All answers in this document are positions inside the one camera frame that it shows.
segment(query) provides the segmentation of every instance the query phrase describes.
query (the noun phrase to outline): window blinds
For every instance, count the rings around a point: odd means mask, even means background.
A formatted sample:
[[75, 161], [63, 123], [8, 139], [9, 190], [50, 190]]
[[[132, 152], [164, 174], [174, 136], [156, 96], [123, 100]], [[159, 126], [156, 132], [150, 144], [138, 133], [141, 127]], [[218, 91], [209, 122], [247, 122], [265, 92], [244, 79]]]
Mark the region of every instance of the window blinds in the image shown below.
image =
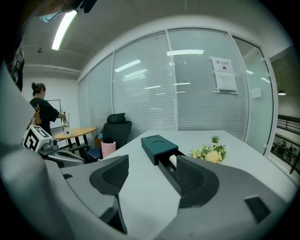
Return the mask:
[[90, 71], [89, 112], [90, 124], [99, 131], [112, 114], [112, 60], [111, 54]]
[[87, 74], [78, 84], [78, 113], [81, 128], [90, 127], [88, 109], [88, 85], [89, 74]]
[[149, 129], [174, 130], [174, 84], [165, 32], [117, 50], [113, 64], [114, 113], [132, 121], [129, 139]]
[[[171, 30], [168, 34], [174, 53], [178, 130], [220, 129], [244, 141], [248, 124], [248, 89], [233, 41], [226, 33], [210, 30]], [[216, 92], [210, 56], [231, 59], [238, 94]]]

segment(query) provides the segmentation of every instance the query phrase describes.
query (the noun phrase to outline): white flower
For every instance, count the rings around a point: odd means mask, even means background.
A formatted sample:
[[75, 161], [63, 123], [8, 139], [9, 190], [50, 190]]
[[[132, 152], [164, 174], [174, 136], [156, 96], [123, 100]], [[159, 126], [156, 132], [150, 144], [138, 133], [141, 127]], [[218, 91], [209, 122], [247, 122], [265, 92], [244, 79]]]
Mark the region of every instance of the white flower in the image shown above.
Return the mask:
[[222, 160], [221, 154], [217, 151], [211, 151], [206, 154], [205, 160], [213, 163], [217, 163]]
[[193, 158], [202, 158], [202, 148], [192, 150]]

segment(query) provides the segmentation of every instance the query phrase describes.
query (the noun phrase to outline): metal frame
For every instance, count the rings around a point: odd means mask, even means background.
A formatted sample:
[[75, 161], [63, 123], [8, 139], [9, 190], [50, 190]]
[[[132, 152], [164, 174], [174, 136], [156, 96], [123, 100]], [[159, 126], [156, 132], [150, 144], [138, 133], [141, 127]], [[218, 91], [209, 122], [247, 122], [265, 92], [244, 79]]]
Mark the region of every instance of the metal frame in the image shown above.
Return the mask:
[[89, 78], [88, 78], [88, 115], [89, 115], [89, 122], [90, 122], [90, 103], [89, 103], [89, 86], [90, 86], [90, 71], [89, 71]]
[[173, 88], [174, 88], [175, 130], [178, 131], [178, 100], [177, 100], [177, 85], [176, 85], [177, 82], [176, 82], [176, 74], [175, 74], [175, 66], [174, 66], [174, 57], [173, 57], [173, 54], [172, 54], [172, 47], [171, 47], [171, 42], [170, 42], [168, 30], [165, 30], [165, 34], [166, 34], [166, 37], [167, 37], [169, 51], [171, 53], [170, 59], [171, 59], [171, 69], [172, 69], [173, 84], [174, 84]]
[[277, 120], [277, 128], [300, 135], [300, 123], [291, 120], [284, 120], [279, 116]]
[[111, 72], [111, 103], [112, 103], [112, 113], [114, 114], [113, 110], [113, 60], [114, 60], [114, 52], [112, 53], [112, 72]]
[[278, 120], [278, 90], [277, 90], [277, 85], [276, 85], [276, 79], [274, 75], [274, 71], [271, 65], [271, 61], [269, 58], [266, 58], [265, 55], [263, 54], [262, 48], [260, 48], [262, 55], [264, 56], [266, 60], [266, 65], [270, 73], [270, 80], [271, 80], [271, 87], [272, 87], [272, 93], [273, 93], [273, 119], [272, 119], [272, 127], [271, 127], [271, 132], [269, 136], [269, 141], [268, 141], [268, 146], [264, 152], [264, 156], [269, 155], [271, 152], [272, 144], [274, 142], [275, 138], [275, 133], [276, 133], [276, 128], [277, 128], [277, 120]]
[[240, 56], [240, 60], [242, 62], [242, 65], [243, 65], [243, 68], [244, 68], [244, 73], [245, 73], [245, 76], [246, 76], [246, 82], [247, 82], [247, 90], [248, 90], [248, 98], [247, 98], [247, 103], [248, 103], [248, 122], [247, 122], [247, 126], [246, 126], [246, 132], [245, 132], [245, 138], [244, 138], [244, 142], [246, 143], [247, 142], [247, 139], [248, 139], [248, 133], [249, 133], [249, 126], [250, 126], [250, 123], [251, 123], [251, 109], [252, 109], [252, 106], [251, 106], [251, 101], [250, 101], [250, 86], [249, 86], [249, 79], [248, 79], [248, 75], [247, 75], [247, 72], [246, 72], [246, 65], [245, 65], [245, 62], [244, 62], [244, 59], [243, 59], [243, 56], [242, 54], [240, 53], [240, 50], [239, 50], [239, 47], [238, 45], [236, 44], [235, 40], [233, 39], [233, 36], [231, 33], [228, 33], [230, 39], [233, 41], [233, 44], [236, 48], [236, 50], [238, 51], [239, 53], [239, 56]]

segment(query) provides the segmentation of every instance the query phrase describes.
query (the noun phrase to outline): ceiling light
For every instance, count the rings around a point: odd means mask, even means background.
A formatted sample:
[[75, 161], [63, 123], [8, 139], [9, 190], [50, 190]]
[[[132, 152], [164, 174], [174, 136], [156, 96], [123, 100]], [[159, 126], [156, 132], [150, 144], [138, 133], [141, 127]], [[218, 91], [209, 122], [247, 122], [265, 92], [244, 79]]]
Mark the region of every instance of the ceiling light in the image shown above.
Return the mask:
[[56, 35], [55, 35], [55, 38], [53, 41], [53, 45], [52, 45], [53, 50], [59, 49], [62, 38], [64, 37], [64, 35], [67, 31], [67, 28], [70, 25], [70, 23], [72, 22], [76, 13], [77, 13], [76, 11], [66, 13], [64, 18], [61, 20], [60, 26], [57, 29], [57, 32], [56, 32]]
[[153, 87], [147, 87], [147, 88], [145, 88], [146, 90], [147, 89], [152, 89], [152, 88], [160, 88], [161, 86], [153, 86]]
[[169, 51], [167, 55], [184, 55], [184, 54], [203, 54], [204, 50], [200, 49], [192, 49], [192, 50], [176, 50], [176, 51]]
[[177, 83], [176, 85], [188, 85], [191, 84], [190, 82], [182, 82], [182, 83]]
[[137, 60], [134, 60], [134, 61], [132, 61], [128, 64], [123, 65], [122, 67], [116, 68], [114, 71], [118, 73], [118, 72], [120, 72], [120, 71], [122, 71], [126, 68], [129, 68], [129, 67], [134, 66], [134, 65], [139, 64], [139, 63], [141, 63], [141, 61], [139, 59], [137, 59]]
[[270, 81], [264, 77], [261, 77], [262, 80], [266, 81], [267, 83], [270, 83]]
[[128, 74], [128, 75], [126, 75], [126, 76], [124, 76], [124, 77], [127, 78], [127, 77], [131, 77], [131, 76], [137, 75], [137, 74], [139, 74], [139, 73], [144, 73], [144, 72], [147, 72], [147, 70], [146, 70], [146, 69], [143, 69], [143, 70], [141, 70], [141, 71], [137, 71], [137, 72]]
[[278, 92], [278, 95], [284, 96], [284, 95], [286, 95], [286, 93], [285, 93], [285, 91], [280, 90], [280, 91]]

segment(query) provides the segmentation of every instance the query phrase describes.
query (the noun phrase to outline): flower bouquet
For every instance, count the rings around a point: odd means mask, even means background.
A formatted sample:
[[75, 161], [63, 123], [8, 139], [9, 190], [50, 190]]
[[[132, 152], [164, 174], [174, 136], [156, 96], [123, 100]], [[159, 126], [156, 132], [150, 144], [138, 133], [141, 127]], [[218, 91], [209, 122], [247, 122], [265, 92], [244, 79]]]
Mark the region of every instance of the flower bouquet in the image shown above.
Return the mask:
[[193, 158], [199, 158], [199, 159], [204, 159], [209, 162], [219, 163], [226, 156], [225, 145], [223, 145], [223, 146], [222, 145], [220, 145], [220, 146], [202, 145], [202, 147], [200, 147], [198, 149], [193, 149], [191, 151], [191, 156]]

